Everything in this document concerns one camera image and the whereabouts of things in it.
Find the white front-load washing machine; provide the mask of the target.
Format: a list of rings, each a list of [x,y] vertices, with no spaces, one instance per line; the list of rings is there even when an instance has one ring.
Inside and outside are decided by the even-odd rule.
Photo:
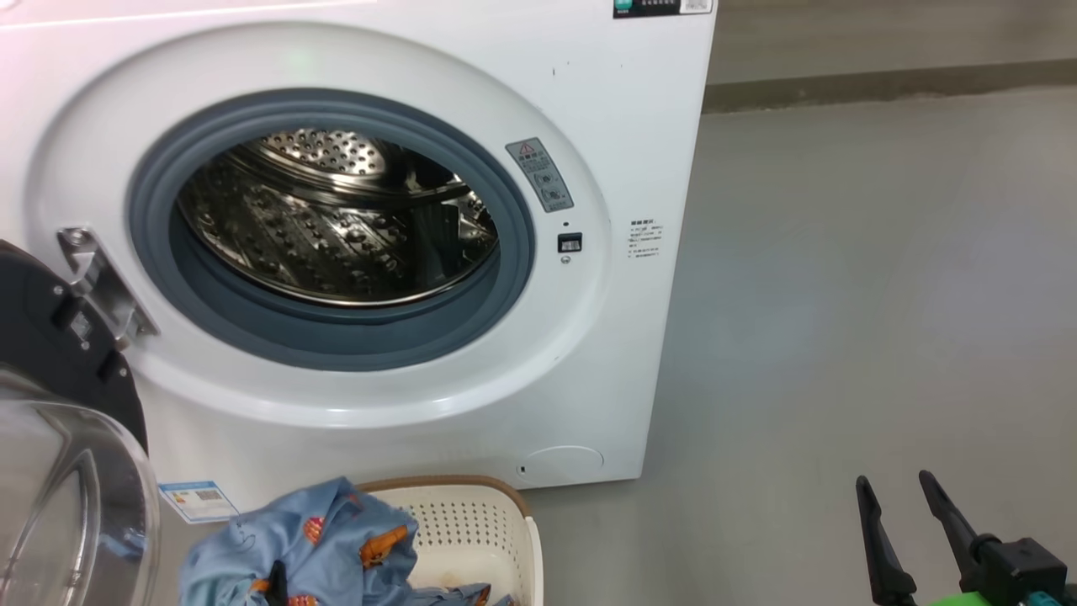
[[[130,365],[159,483],[215,481],[246,513],[339,476],[489,476],[527,490],[550,446],[638,478],[649,438],[711,14],[615,19],[613,0],[0,0],[0,239],[71,286],[56,232],[88,227],[157,337]],[[472,346],[369,374],[258,360],[186,321],[126,226],[162,135],[246,93],[368,93],[477,139],[533,211],[533,272]],[[505,146],[538,137],[573,196],[545,212]],[[661,254],[627,258],[631,221]],[[582,250],[558,254],[560,232]]]

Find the black control panel strip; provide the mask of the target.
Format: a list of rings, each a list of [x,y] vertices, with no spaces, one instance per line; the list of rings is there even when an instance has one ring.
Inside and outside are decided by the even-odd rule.
[[[711,14],[717,0],[613,0],[615,19]]]

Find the cream perforated laundry basket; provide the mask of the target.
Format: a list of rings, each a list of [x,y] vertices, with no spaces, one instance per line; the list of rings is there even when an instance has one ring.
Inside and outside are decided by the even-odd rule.
[[[358,489],[416,520],[415,589],[490,586],[488,603],[544,606],[538,525],[523,495],[489,476],[412,476]]]

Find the dark round washer door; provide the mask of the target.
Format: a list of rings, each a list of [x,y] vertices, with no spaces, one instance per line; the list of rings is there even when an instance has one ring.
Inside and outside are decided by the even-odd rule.
[[[103,315],[0,239],[0,606],[149,606],[159,505]]]

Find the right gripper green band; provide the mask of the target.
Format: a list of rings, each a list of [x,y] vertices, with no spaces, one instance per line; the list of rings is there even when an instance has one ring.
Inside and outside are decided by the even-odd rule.
[[[959,587],[963,592],[969,592],[947,596],[947,606],[1040,606],[1039,592],[1029,593],[1019,601],[1001,598],[995,602],[975,592],[979,589],[980,567],[973,555],[973,542],[978,535],[931,471],[921,470],[918,478],[931,515],[942,525],[959,565]],[[877,606],[918,606],[913,598],[918,591],[915,580],[904,570],[889,541],[881,521],[881,506],[878,505],[872,483],[865,476],[857,478],[857,505],[873,603]]]

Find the blue white energy label sticker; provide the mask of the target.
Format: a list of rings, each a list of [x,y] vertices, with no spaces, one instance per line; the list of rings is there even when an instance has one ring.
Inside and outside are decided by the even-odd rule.
[[[159,483],[162,498],[188,524],[230,520],[238,510],[215,481]]]

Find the blue bear-print garment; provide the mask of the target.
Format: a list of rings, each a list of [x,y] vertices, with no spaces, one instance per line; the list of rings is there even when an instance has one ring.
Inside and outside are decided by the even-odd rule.
[[[285,564],[289,606],[512,606],[488,603],[488,584],[415,589],[417,530],[346,478],[289,492],[188,550],[178,606],[267,606],[274,561]]]

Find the silver metal door hinge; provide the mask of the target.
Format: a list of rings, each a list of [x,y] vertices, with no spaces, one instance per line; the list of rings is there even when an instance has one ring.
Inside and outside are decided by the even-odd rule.
[[[157,337],[159,327],[88,227],[60,229],[56,238],[72,273],[71,287],[103,318],[118,349]]]

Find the round white filter cover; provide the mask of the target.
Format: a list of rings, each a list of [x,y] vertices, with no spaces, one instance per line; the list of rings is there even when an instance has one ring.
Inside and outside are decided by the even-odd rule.
[[[602,454],[595,449],[561,445],[528,454],[516,473],[527,487],[575,487],[596,482],[603,465]]]

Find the grey warning sticker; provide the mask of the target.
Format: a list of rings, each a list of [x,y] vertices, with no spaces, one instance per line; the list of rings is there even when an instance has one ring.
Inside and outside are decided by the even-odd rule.
[[[560,169],[538,137],[507,143],[505,149],[538,196],[543,211],[558,212],[576,207]]]

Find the printed caution text label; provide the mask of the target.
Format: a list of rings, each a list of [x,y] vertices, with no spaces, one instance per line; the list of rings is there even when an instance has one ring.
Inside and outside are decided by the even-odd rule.
[[[657,219],[631,221],[626,239],[627,258],[653,258],[661,254],[665,227]]]

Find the grey rubber door gasket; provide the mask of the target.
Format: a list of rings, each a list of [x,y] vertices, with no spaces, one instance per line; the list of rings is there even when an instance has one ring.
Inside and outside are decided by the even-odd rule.
[[[496,224],[495,257],[433,298],[374,308],[292,300],[232,272],[188,230],[176,205],[178,192],[224,150],[296,128],[366,133],[454,170]],[[416,367],[472,346],[522,298],[536,256],[524,192],[476,138],[396,101],[326,88],[246,93],[181,119],[143,154],[128,187],[125,220],[146,277],[186,321],[258,360],[319,371]]]

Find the perforated steel washer drum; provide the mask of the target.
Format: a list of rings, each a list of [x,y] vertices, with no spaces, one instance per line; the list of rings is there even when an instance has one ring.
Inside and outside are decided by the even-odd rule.
[[[433,298],[500,248],[489,210],[454,170],[352,130],[237,143],[188,177],[176,205],[232,272],[316,306]]]

